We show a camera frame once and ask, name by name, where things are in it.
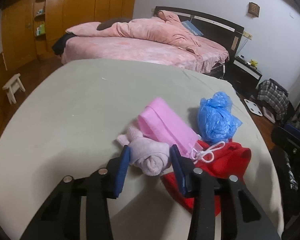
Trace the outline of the grey table cloth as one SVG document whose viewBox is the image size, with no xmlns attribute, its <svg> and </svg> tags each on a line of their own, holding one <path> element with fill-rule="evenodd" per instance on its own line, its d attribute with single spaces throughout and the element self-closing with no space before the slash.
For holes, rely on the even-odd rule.
<svg viewBox="0 0 300 240">
<path fill-rule="evenodd" d="M 21 104 L 0 138 L 0 225 L 19 239 L 63 179 L 87 177 L 120 152 L 115 140 L 155 98 L 196 126 L 202 98 L 223 91 L 242 125 L 234 141 L 251 149 L 244 175 L 249 191 L 279 233 L 284 219 L 268 148 L 230 83 L 147 62 L 72 61 L 53 72 Z"/>
</svg>

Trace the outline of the black headboard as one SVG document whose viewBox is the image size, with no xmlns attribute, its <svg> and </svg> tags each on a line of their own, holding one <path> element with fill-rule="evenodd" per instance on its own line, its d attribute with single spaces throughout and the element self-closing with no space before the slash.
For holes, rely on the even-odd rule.
<svg viewBox="0 0 300 240">
<path fill-rule="evenodd" d="M 229 53 L 230 62 L 234 61 L 244 32 L 242 26 L 204 12 L 183 8 L 156 6 L 153 15 L 157 15 L 160 10 L 177 14 L 181 21 L 189 20 L 205 38 L 222 45 Z"/>
</svg>

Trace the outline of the white bathroom scale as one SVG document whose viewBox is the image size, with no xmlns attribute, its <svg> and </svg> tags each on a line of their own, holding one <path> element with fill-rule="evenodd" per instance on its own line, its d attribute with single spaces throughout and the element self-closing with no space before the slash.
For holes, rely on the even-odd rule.
<svg viewBox="0 0 300 240">
<path fill-rule="evenodd" d="M 255 115 L 263 116 L 262 111 L 259 109 L 258 105 L 250 100 L 243 99 L 245 105 L 249 109 L 249 111 Z"/>
</svg>

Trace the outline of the blue plastic bag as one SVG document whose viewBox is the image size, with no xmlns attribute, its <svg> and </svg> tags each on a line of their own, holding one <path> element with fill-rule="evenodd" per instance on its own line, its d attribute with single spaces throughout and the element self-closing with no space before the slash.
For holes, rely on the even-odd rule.
<svg viewBox="0 0 300 240">
<path fill-rule="evenodd" d="M 213 97 L 200 100 L 197 114 L 199 134 L 210 145 L 220 141 L 229 142 L 241 120 L 231 113 L 232 100 L 225 92 L 217 92 Z"/>
</svg>

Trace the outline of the black nightstand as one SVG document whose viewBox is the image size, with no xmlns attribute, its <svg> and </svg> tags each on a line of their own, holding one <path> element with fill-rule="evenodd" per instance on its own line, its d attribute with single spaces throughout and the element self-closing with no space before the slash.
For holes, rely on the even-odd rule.
<svg viewBox="0 0 300 240">
<path fill-rule="evenodd" d="M 250 98 L 256 93 L 256 87 L 261 77 L 262 74 L 259 70 L 238 56 L 226 66 L 226 81 L 232 84 L 236 92 L 246 98 Z"/>
</svg>

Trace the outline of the black clothing on bed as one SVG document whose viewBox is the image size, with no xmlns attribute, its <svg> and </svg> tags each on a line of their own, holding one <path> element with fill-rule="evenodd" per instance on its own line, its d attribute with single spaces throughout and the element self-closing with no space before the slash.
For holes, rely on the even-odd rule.
<svg viewBox="0 0 300 240">
<path fill-rule="evenodd" d="M 61 38 L 59 38 L 52 46 L 54 54 L 57 56 L 61 56 L 64 53 L 64 48 L 66 46 L 67 40 L 73 37 L 76 37 L 76 35 L 73 33 L 65 33 Z"/>
</svg>

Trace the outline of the wooden wardrobe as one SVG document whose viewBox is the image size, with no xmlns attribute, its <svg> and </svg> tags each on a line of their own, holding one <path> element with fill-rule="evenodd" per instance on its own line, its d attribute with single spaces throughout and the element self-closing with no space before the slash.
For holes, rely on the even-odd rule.
<svg viewBox="0 0 300 240">
<path fill-rule="evenodd" d="M 8 71 L 51 54 L 66 29 L 85 22 L 133 16 L 135 0 L 7 0 L 1 42 Z"/>
</svg>

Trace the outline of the bed with pink sheet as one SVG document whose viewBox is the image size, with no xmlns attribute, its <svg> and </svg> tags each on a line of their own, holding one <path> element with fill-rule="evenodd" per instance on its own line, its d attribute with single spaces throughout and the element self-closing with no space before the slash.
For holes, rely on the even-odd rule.
<svg viewBox="0 0 300 240">
<path fill-rule="evenodd" d="M 150 62 L 208 74 L 226 63 L 228 51 L 220 44 L 198 37 L 201 44 L 197 54 L 148 40 L 124 37 L 72 37 L 67 40 L 62 64 L 82 59 L 116 59 Z"/>
</svg>

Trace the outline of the pink duvet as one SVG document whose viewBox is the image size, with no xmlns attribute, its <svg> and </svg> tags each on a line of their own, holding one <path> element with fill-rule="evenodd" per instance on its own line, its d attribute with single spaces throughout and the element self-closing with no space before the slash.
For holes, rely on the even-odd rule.
<svg viewBox="0 0 300 240">
<path fill-rule="evenodd" d="M 116 22 L 111 27 L 98 30 L 99 22 L 88 22 L 66 29 L 80 37 L 125 37 L 168 44 L 183 50 L 198 53 L 201 46 L 198 38 L 187 30 L 177 14 L 159 10 L 157 16 L 137 18 L 127 22 Z"/>
</svg>

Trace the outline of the pink knitted cloth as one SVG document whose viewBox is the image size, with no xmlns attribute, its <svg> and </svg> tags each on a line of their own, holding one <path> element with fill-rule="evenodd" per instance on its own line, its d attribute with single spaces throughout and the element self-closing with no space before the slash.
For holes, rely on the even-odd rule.
<svg viewBox="0 0 300 240">
<path fill-rule="evenodd" d="M 201 137 L 191 129 L 164 101 L 156 98 L 138 115 L 138 126 L 144 136 L 169 146 L 177 145 L 180 155 L 198 161 L 211 163 L 215 152 L 225 146 L 220 141 L 204 149 L 198 141 Z"/>
</svg>

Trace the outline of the white wooden stool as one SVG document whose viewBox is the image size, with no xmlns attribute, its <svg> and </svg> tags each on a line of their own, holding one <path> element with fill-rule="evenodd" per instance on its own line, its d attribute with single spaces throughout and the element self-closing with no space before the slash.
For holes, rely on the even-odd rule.
<svg viewBox="0 0 300 240">
<path fill-rule="evenodd" d="M 22 92 L 26 92 L 26 89 L 20 79 L 20 73 L 13 75 L 2 87 L 2 90 L 6 92 L 9 103 L 16 104 L 17 101 L 15 99 L 14 94 L 21 90 Z"/>
</svg>

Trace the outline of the plaid bag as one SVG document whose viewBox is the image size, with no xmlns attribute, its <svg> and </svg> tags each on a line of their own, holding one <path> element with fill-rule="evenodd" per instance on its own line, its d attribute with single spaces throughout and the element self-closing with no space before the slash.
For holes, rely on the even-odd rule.
<svg viewBox="0 0 300 240">
<path fill-rule="evenodd" d="M 283 121 L 288 112 L 290 101 L 281 87 L 271 80 L 258 85 L 257 100 L 267 103 L 275 112 L 276 120 Z"/>
</svg>

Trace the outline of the yellow plush toy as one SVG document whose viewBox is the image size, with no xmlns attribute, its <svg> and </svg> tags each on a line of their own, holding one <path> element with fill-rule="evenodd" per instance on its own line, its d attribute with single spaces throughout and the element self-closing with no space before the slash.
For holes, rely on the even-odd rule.
<svg viewBox="0 0 300 240">
<path fill-rule="evenodd" d="M 258 62 L 257 61 L 255 61 L 255 60 L 250 60 L 250 64 L 253 66 L 253 67 L 257 67 L 257 64 L 258 64 Z"/>
</svg>

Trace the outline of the pale pink socks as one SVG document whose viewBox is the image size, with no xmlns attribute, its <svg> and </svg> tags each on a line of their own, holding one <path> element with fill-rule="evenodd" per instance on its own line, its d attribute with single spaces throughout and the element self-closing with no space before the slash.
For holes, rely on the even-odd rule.
<svg viewBox="0 0 300 240">
<path fill-rule="evenodd" d="M 125 134 L 117 137 L 117 142 L 129 146 L 130 165 L 140 168 L 147 176 L 161 175 L 171 165 L 169 145 L 145 137 L 136 123 L 131 123 Z"/>
</svg>

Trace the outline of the red cloth garment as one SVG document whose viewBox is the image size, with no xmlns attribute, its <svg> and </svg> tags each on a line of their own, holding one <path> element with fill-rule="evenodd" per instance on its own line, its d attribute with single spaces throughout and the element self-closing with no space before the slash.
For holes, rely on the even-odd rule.
<svg viewBox="0 0 300 240">
<path fill-rule="evenodd" d="M 243 176 L 251 160 L 251 150 L 237 142 L 227 142 L 223 148 L 214 152 L 214 161 L 205 163 L 198 161 L 196 167 L 206 171 L 209 175 L 226 179 L 236 175 L 243 182 Z M 179 192 L 177 181 L 173 172 L 161 176 L 161 181 L 170 196 L 184 207 L 189 213 L 193 212 L 194 199 L 185 198 Z"/>
</svg>

